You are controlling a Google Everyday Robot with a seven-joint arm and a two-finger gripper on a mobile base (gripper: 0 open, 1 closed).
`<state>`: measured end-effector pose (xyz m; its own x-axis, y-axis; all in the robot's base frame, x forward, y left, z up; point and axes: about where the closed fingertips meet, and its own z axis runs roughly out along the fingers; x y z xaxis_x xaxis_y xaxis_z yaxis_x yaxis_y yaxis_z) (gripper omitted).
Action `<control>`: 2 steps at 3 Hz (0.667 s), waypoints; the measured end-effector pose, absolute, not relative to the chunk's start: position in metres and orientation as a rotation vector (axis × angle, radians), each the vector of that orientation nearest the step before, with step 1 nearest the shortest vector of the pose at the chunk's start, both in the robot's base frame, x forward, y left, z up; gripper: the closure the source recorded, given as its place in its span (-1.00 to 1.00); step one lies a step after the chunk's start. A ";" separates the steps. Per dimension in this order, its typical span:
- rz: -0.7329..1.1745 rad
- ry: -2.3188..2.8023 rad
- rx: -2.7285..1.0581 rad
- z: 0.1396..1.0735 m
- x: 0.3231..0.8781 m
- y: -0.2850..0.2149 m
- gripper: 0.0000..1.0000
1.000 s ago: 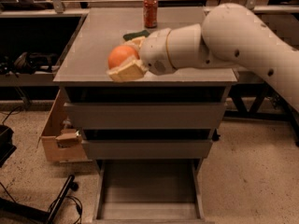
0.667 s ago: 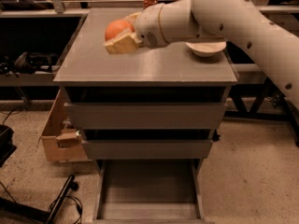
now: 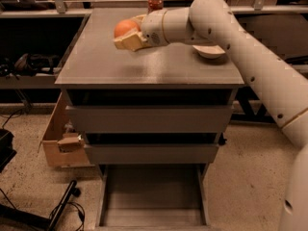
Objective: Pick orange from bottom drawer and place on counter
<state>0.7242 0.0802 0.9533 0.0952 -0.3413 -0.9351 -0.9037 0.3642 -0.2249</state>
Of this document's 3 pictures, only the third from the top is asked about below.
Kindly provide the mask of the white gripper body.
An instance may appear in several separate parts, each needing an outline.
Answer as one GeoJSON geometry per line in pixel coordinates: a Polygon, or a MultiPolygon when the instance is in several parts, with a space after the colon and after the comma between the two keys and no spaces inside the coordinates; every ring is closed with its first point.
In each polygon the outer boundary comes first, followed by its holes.
{"type": "Polygon", "coordinates": [[[153,47],[168,45],[163,26],[166,12],[166,10],[154,11],[147,14],[141,22],[141,32],[153,47]]]}

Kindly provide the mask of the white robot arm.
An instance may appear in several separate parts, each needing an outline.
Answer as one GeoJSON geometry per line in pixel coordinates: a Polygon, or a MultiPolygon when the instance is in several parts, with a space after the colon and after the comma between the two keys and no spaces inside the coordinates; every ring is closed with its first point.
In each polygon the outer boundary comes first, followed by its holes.
{"type": "Polygon", "coordinates": [[[223,0],[193,0],[118,22],[114,44],[137,51],[180,42],[220,46],[284,135],[300,148],[286,190],[278,231],[308,231],[308,81],[250,35],[223,0]]]}

